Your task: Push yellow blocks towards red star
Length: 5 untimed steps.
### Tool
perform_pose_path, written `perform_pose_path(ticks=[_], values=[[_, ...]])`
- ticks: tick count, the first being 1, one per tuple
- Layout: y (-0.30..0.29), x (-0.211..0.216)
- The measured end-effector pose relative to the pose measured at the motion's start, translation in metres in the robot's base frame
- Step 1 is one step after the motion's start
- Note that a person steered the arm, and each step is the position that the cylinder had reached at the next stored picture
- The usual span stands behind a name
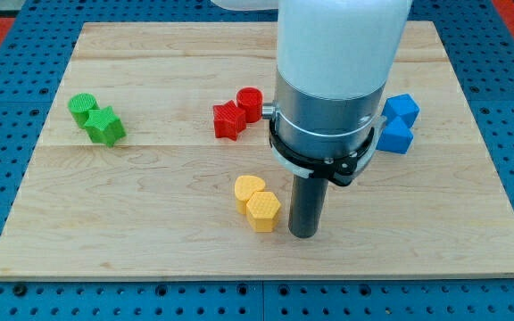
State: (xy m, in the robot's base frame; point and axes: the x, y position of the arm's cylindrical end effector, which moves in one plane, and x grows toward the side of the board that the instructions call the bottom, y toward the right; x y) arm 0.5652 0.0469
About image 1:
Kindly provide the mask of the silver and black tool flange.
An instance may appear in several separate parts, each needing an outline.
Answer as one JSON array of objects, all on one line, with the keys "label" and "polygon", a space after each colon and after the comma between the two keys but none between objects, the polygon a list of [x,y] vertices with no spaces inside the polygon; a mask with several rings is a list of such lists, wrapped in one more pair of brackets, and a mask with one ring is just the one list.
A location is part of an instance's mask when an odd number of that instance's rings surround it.
[{"label": "silver and black tool flange", "polygon": [[276,75],[269,144],[300,178],[348,186],[369,164],[386,120],[377,115],[383,88],[352,99],[309,95]]}]

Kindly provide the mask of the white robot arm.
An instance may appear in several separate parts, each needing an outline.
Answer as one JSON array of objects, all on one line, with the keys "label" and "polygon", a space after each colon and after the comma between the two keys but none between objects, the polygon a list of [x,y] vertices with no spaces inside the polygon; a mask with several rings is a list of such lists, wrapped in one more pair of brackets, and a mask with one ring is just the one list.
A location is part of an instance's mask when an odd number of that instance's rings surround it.
[{"label": "white robot arm", "polygon": [[319,227],[327,185],[348,186],[386,125],[378,105],[410,0],[212,0],[230,11],[278,13],[275,95],[264,105],[269,144],[294,175],[288,228]]}]

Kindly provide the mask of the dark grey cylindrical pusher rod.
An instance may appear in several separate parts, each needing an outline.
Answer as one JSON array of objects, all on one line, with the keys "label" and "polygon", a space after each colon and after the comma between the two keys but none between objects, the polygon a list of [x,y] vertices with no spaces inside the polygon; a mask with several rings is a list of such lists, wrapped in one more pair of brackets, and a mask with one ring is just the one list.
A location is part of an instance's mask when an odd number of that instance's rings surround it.
[{"label": "dark grey cylindrical pusher rod", "polygon": [[294,176],[288,228],[298,238],[310,238],[318,230],[328,181]]}]

